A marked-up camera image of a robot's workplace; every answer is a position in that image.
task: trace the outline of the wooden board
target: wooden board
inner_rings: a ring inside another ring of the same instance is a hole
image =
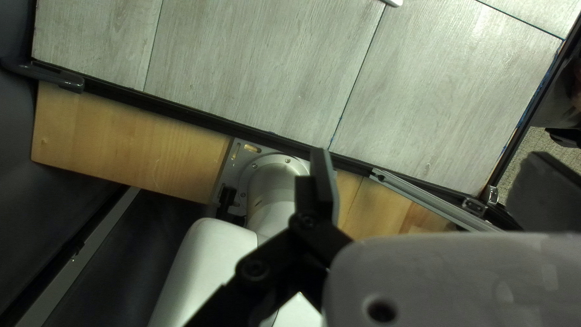
[[[38,0],[33,57],[143,90],[162,0]]]
[[[40,82],[32,160],[208,204],[231,140]]]
[[[378,0],[164,0],[145,91],[327,147]]]
[[[560,43],[472,0],[386,7],[330,150],[477,194]]]
[[[385,186],[338,171],[339,228],[355,240],[406,233],[449,232],[455,225]]]
[[[40,82],[32,159],[210,203],[231,138],[92,94]],[[339,226],[356,239],[451,229],[444,218],[339,170]]]
[[[565,38],[579,12],[579,0],[483,0],[502,12]]]

